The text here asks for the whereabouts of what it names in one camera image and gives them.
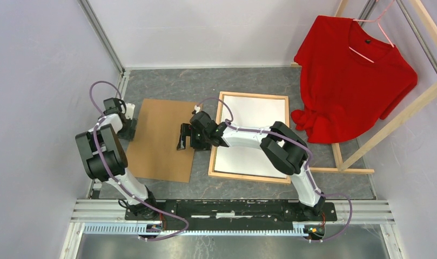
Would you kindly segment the brown backing board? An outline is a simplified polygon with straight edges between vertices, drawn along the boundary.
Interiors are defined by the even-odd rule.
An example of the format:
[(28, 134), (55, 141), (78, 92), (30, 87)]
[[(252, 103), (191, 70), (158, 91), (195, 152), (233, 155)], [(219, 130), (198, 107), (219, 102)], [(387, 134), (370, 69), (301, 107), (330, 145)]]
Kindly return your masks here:
[(128, 169), (137, 178), (188, 183), (194, 150), (177, 150), (180, 128), (196, 103), (144, 99), (133, 141), (126, 151)]

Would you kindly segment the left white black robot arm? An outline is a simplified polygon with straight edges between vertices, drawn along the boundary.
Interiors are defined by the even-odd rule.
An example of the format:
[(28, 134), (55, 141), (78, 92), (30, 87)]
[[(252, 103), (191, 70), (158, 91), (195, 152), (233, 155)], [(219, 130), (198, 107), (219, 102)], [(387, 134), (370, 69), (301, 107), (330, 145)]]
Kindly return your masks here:
[(119, 98), (104, 100), (104, 112), (95, 126), (75, 136), (81, 161), (88, 177), (112, 185), (125, 198), (121, 207), (134, 216), (152, 220), (159, 206), (154, 195), (129, 171), (128, 160), (120, 143), (135, 136), (137, 119), (134, 104)]

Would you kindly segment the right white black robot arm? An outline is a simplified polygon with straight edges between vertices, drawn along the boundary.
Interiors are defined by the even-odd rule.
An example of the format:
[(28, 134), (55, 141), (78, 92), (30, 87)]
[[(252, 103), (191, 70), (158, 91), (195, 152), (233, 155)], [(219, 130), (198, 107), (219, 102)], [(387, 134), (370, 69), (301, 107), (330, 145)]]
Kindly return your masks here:
[(226, 119), (216, 123), (204, 111), (194, 112), (180, 126), (177, 150), (187, 146), (197, 151), (214, 147), (247, 147), (261, 150), (272, 166), (287, 175), (298, 193), (301, 213), (315, 220), (323, 213), (325, 195), (315, 183), (309, 161), (312, 153), (306, 144), (283, 122), (261, 128), (241, 127)]

